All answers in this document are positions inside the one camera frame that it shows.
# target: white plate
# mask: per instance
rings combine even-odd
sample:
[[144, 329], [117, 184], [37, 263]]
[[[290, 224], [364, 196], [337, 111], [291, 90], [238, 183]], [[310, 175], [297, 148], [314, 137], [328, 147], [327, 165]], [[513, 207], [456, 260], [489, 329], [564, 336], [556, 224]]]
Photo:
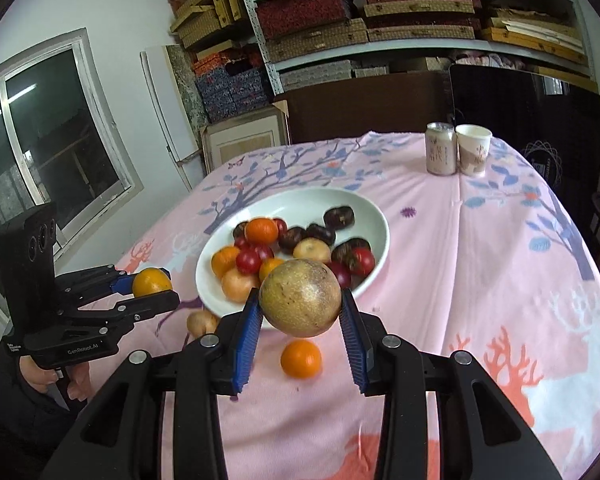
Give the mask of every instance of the white plate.
[[[220, 280], [211, 270], [211, 257], [227, 245], [233, 245], [232, 231], [240, 223], [257, 217], [282, 218], [289, 227], [307, 227], [312, 222], [324, 225], [322, 215], [332, 207], [349, 205], [356, 217], [355, 224], [336, 231], [336, 244], [349, 238], [362, 237], [368, 240], [376, 257], [376, 268], [366, 280], [353, 290], [357, 298], [376, 278], [389, 252], [389, 224], [382, 211], [370, 200], [357, 193], [329, 187], [307, 187], [292, 189], [266, 197], [237, 212], [215, 230], [209, 238], [196, 267], [196, 288], [200, 300], [217, 316], [226, 316], [242, 310], [243, 305], [229, 301], [220, 286]], [[276, 254], [279, 258], [289, 256]], [[272, 328], [267, 320], [263, 328]]]

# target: window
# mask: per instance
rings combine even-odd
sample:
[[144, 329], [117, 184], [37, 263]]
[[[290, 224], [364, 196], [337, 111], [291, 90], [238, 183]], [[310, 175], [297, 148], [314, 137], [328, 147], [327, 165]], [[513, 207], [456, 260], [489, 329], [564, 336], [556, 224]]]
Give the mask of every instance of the window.
[[56, 252], [132, 187], [86, 52], [80, 31], [0, 66], [0, 225], [56, 202]]

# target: human hand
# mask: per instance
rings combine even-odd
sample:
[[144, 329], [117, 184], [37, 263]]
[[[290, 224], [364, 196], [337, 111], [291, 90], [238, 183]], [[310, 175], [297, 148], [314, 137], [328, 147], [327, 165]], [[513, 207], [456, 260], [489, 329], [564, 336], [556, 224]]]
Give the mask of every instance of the human hand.
[[[89, 377], [89, 363], [80, 363], [67, 369], [71, 382], [67, 387], [70, 399], [85, 400], [93, 393]], [[58, 380], [58, 374], [53, 370], [43, 370], [31, 358], [20, 358], [20, 372], [25, 381], [37, 392], [46, 394], [49, 385]]]

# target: floral tablecloth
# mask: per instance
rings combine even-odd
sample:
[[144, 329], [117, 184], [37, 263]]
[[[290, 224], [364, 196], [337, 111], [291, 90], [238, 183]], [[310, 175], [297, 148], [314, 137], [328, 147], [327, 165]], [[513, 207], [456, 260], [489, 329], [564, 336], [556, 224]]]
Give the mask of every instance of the floral tablecloth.
[[[136, 325], [117, 355], [93, 362], [94, 385], [135, 349], [159, 355], [183, 348], [186, 317], [201, 306], [194, 275], [209, 235], [255, 200], [299, 186], [342, 187], [378, 205], [391, 246], [386, 269], [358, 300], [360, 309], [420, 350], [472, 352], [564, 478], [579, 478], [600, 452], [600, 275], [542, 178], [497, 139], [481, 179], [428, 174], [422, 134], [369, 133], [260, 150], [225, 164], [121, 259], [118, 267], [128, 272], [169, 269], [182, 303], [175, 313]], [[314, 380], [284, 375], [279, 360], [289, 339], [262, 332], [239, 400], [219, 398], [229, 478], [370, 480], [382, 399], [361, 396], [353, 384], [338, 326], [314, 339], [323, 356]], [[429, 408], [434, 420], [434, 404]], [[167, 478], [172, 423], [167, 409]], [[429, 438], [435, 479], [433, 424]]]

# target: orange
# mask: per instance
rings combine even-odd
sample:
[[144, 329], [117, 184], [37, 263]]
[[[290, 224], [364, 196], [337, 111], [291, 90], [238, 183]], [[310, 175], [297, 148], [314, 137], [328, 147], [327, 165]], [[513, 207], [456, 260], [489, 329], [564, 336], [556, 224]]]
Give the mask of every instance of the orange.
[[138, 272], [131, 285], [134, 298], [148, 296], [163, 290], [173, 290], [173, 285], [171, 285], [169, 277], [162, 270], [155, 267], [149, 267]]
[[266, 260], [264, 260], [262, 265], [260, 266], [260, 273], [258, 275], [260, 281], [263, 282], [264, 279], [269, 275], [269, 273], [273, 269], [275, 269], [279, 265], [282, 265], [283, 263], [285, 263], [285, 261], [281, 260], [280, 258], [267, 258]]
[[217, 278], [222, 280], [226, 272], [235, 267], [235, 259], [238, 254], [240, 254], [240, 249], [227, 245], [211, 257], [211, 270]]
[[314, 377], [322, 369], [320, 349], [306, 339], [292, 341], [282, 351], [280, 366], [295, 379]]
[[270, 218], [254, 218], [244, 228], [244, 235], [252, 244], [272, 244], [278, 240], [278, 226]]

